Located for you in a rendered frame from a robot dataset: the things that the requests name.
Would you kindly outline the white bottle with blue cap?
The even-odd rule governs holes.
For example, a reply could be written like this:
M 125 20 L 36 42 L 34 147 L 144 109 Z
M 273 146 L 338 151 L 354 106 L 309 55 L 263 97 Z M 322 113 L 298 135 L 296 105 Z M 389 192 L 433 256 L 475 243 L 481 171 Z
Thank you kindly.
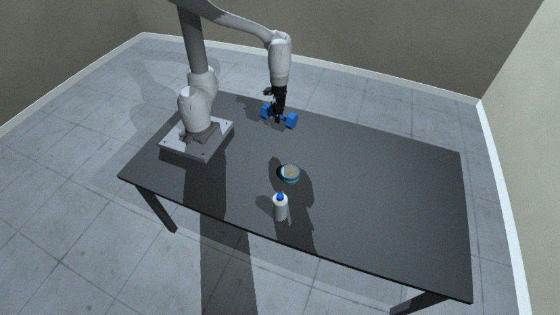
M 285 194 L 277 193 L 273 196 L 273 218 L 276 221 L 281 222 L 287 218 L 287 203 L 288 198 Z

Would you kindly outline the round blue and beige tin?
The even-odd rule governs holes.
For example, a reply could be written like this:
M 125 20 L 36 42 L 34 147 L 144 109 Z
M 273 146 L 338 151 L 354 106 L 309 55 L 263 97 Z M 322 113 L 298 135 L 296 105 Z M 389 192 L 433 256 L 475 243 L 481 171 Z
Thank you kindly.
M 295 164 L 286 164 L 281 168 L 281 180 L 285 184 L 295 184 L 300 179 L 300 168 Z

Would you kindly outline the blue dumbbell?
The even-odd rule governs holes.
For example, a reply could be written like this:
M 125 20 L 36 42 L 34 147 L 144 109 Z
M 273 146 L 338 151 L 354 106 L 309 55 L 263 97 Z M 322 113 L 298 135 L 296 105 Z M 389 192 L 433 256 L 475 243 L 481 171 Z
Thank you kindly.
M 272 111 L 271 104 L 265 103 L 261 107 L 259 115 L 260 115 L 261 118 L 263 118 L 265 120 L 268 120 L 271 116 L 275 117 L 275 115 L 273 114 L 273 111 Z M 294 127 L 297 124 L 298 115 L 295 114 L 295 113 L 292 113 L 292 112 L 289 114 L 288 117 L 280 114 L 280 120 L 285 121 L 286 128 L 293 130 Z

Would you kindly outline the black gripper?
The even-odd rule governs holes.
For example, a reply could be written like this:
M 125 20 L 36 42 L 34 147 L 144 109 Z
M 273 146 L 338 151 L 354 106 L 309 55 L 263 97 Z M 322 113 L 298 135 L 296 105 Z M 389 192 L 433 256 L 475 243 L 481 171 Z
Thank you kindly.
M 273 101 L 271 101 L 272 111 L 275 115 L 275 122 L 279 124 L 280 114 L 283 115 L 285 107 L 285 98 L 287 94 L 287 85 L 284 87 L 275 87 L 271 85 L 271 91 L 273 92 Z M 281 95 L 282 94 L 282 95 Z

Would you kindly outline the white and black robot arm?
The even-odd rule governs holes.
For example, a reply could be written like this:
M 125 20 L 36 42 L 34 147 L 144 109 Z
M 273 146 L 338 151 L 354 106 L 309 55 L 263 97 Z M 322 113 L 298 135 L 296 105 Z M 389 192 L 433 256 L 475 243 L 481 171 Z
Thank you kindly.
M 220 123 L 210 119 L 219 81 L 214 70 L 208 65 L 200 16 L 221 26 L 248 32 L 260 38 L 268 51 L 270 83 L 276 87 L 283 87 L 288 83 L 292 41 L 285 32 L 269 30 L 255 22 L 230 14 L 209 0 L 168 1 L 177 5 L 190 66 L 187 73 L 188 87 L 181 90 L 177 99 L 177 107 L 185 127 L 179 136 L 185 138 L 184 142 L 187 145 L 192 141 L 203 145 Z

